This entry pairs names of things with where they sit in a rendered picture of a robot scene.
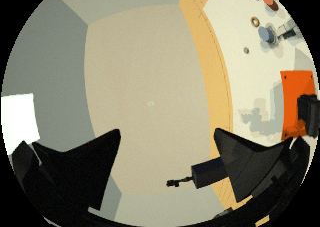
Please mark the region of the brown cylinder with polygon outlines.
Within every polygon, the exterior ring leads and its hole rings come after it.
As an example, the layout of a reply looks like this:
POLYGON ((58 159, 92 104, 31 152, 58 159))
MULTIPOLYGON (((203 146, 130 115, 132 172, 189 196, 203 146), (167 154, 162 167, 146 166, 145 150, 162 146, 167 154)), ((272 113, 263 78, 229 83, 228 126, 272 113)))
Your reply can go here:
POLYGON ((268 4, 269 7, 271 7, 271 10, 279 10, 279 6, 277 6, 275 0, 264 0, 265 4, 268 4))

